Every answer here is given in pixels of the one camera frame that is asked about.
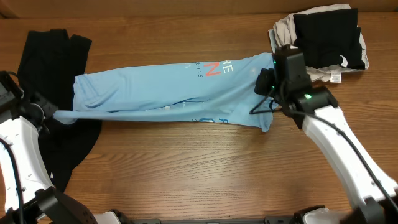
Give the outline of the light blue t-shirt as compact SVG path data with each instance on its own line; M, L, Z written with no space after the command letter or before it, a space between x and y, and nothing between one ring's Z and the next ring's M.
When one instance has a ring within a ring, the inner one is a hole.
M76 119L238 124L269 130L270 99L263 114L250 114L262 96L255 83L263 68L272 68L270 53L240 60L192 62L117 68L78 75L70 110L54 117Z

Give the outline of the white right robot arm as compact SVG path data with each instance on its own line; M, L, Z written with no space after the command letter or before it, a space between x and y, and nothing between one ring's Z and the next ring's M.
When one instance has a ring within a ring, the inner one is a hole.
M397 182L359 142L328 88L312 87L304 77L282 79L274 69L263 68L254 91L280 105L279 111L319 147L352 208L344 214L324 206L308 207L295 212L291 223L397 223Z

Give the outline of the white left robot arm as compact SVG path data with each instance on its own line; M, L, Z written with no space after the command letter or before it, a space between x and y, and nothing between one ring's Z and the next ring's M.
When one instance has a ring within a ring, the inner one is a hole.
M53 224L121 224L113 211L93 214L51 183L38 136L44 119L56 110L45 98L32 103L19 90L1 90L1 172L6 188L1 223L37 223L48 217Z

